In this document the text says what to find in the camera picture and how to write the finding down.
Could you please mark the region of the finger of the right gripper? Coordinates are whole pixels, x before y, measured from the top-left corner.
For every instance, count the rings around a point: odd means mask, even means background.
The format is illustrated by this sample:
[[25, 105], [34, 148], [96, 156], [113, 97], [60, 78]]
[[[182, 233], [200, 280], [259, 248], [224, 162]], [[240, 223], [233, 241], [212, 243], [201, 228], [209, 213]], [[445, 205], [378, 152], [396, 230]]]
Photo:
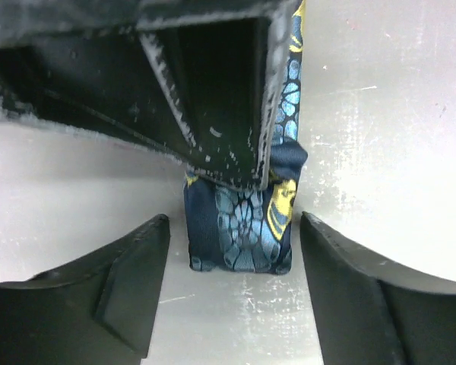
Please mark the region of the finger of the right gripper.
[[0, 121], [268, 184], [294, 1], [0, 1]]

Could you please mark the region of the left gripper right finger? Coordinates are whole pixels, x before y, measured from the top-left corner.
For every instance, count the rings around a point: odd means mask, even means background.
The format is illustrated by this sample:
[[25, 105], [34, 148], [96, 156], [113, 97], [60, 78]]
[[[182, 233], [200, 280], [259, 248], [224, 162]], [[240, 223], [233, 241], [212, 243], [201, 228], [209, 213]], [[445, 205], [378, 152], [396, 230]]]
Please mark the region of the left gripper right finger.
[[456, 282], [402, 265], [315, 215], [301, 250], [326, 364], [456, 365]]

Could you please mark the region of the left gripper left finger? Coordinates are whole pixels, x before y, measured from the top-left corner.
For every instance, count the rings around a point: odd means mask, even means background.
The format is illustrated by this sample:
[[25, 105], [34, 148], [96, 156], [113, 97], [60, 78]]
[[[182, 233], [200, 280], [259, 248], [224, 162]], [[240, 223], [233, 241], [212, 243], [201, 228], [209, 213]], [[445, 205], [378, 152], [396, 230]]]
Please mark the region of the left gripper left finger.
[[169, 218], [158, 214], [78, 259], [0, 283], [0, 364], [139, 364], [169, 242]]

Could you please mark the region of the blue floral tie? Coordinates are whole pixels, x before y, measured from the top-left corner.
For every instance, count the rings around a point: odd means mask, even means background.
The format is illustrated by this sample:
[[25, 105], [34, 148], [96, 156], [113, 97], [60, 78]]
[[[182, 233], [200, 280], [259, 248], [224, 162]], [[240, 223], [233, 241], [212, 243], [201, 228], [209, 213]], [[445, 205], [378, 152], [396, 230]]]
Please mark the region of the blue floral tie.
[[293, 205], [306, 150], [298, 142], [306, 4], [292, 15], [291, 41], [271, 142], [268, 187], [241, 191], [187, 172], [184, 206], [190, 267], [285, 275], [292, 267]]

